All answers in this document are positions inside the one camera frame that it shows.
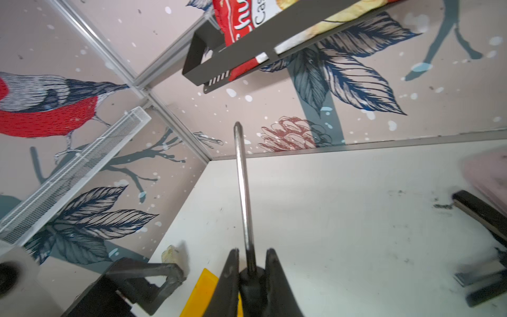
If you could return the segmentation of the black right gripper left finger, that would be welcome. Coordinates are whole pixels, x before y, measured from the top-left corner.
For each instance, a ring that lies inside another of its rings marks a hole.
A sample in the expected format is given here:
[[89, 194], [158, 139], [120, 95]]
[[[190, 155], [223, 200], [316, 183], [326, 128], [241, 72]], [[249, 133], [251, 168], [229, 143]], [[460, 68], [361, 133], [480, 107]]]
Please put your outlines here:
[[217, 287], [203, 317], [236, 317], [239, 296], [239, 249], [232, 249], [227, 257]]

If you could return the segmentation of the small clear plastic item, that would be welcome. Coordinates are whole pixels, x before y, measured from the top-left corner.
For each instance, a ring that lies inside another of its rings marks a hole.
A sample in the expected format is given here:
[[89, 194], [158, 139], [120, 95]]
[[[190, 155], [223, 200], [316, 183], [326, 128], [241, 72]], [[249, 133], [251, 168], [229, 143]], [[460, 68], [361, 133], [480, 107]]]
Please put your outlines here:
[[161, 262], [164, 264], [176, 264], [179, 267], [182, 267], [182, 256], [180, 255], [180, 251], [177, 247], [170, 245], [162, 252]]

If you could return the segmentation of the yellow plastic bin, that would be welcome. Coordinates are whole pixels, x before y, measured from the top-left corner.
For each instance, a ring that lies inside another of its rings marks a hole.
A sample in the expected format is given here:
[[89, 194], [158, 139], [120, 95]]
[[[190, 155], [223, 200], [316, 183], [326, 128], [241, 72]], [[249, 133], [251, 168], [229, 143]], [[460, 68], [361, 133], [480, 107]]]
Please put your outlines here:
[[[181, 316], [203, 316], [211, 300], [219, 277], [213, 275], [208, 269], [204, 269], [184, 307]], [[243, 316], [241, 296], [238, 296], [238, 315]]]

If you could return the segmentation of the screwdriver with steel shaft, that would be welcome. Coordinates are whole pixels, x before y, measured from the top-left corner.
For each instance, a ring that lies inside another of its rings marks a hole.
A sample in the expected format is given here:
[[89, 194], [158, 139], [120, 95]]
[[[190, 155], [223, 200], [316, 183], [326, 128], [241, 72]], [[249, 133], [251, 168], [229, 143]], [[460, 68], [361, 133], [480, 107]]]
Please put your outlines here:
[[265, 270], [258, 267], [256, 261], [256, 251], [253, 239], [254, 228], [252, 223], [252, 210], [246, 166], [246, 150], [244, 147], [243, 127], [240, 122], [236, 122], [234, 125], [234, 142], [246, 252], [246, 269], [240, 273], [242, 309], [244, 316], [265, 316], [267, 306]]

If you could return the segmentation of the black wall basket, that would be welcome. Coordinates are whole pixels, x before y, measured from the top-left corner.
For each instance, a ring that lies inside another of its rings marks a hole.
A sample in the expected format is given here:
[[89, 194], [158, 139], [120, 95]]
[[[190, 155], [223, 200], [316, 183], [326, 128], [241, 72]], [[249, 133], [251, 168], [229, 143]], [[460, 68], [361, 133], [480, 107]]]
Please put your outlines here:
[[203, 85], [203, 92], [209, 93], [228, 84], [235, 67], [259, 54], [267, 54], [267, 61], [247, 71], [246, 74], [295, 54], [317, 41], [397, 5], [396, 2], [387, 4], [356, 20], [315, 36], [284, 53], [275, 52], [275, 47], [280, 43], [352, 4], [353, 1], [299, 1], [230, 46], [225, 44], [224, 34], [217, 26], [216, 19], [212, 17], [210, 22], [205, 22], [194, 32], [182, 75], [196, 86]]

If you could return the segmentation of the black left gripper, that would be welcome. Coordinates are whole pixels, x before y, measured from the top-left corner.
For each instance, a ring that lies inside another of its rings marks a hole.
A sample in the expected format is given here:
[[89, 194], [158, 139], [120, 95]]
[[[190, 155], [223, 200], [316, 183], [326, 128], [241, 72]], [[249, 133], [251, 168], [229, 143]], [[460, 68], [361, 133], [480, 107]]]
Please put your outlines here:
[[114, 262], [90, 284], [63, 316], [133, 316], [139, 305], [152, 316], [186, 281], [178, 264], [149, 264], [131, 258]]

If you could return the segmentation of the black stapler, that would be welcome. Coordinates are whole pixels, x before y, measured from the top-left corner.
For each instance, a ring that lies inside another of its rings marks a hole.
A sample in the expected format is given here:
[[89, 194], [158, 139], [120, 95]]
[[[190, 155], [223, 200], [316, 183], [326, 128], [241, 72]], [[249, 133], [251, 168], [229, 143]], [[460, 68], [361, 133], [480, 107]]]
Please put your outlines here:
[[452, 201], [499, 243], [493, 251], [476, 252], [475, 259], [466, 260], [454, 274], [461, 287], [470, 290], [466, 303], [473, 308], [506, 294], [506, 216], [465, 190], [452, 194]]

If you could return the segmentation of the red cassava chips bag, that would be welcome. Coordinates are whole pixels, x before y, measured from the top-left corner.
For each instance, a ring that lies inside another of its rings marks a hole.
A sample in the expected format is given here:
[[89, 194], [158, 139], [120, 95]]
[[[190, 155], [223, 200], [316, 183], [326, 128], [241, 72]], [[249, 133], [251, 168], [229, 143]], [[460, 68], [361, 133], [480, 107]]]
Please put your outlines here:
[[[215, 18], [220, 29], [224, 33], [224, 40], [227, 46], [231, 46], [242, 37], [251, 33], [259, 26], [267, 22], [281, 11], [294, 5], [295, 1], [251, 1], [251, 0], [221, 0], [213, 1]], [[364, 14], [381, 8], [390, 1], [388, 0], [362, 0], [356, 1], [353, 5], [340, 12], [324, 19], [318, 24], [292, 36], [275, 47], [276, 54], [282, 54], [315, 36], [353, 21]]]

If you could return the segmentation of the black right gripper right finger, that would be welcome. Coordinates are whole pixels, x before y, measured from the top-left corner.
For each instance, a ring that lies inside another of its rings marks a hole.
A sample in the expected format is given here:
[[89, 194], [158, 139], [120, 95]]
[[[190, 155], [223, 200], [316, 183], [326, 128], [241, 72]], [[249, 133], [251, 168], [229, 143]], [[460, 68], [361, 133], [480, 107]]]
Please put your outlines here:
[[264, 316], [304, 316], [273, 248], [268, 249], [266, 254], [265, 289], [267, 304]]

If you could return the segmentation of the aluminium corner frame post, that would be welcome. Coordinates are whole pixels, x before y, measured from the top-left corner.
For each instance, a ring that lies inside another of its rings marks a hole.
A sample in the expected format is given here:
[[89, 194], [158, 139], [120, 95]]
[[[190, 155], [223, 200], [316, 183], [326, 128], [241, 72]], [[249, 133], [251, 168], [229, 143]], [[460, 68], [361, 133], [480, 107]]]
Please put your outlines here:
[[71, 1], [49, 1], [53, 9], [62, 16], [89, 44], [100, 57], [112, 67], [112, 71], [127, 83], [133, 92], [141, 98], [144, 109], [152, 109], [165, 124], [172, 128], [176, 135], [188, 146], [204, 164], [212, 161], [212, 158], [194, 134], [171, 112], [168, 107], [161, 103], [159, 98], [148, 88], [140, 88], [135, 84], [136, 73], [129, 63], [107, 41], [104, 34], [80, 12]]

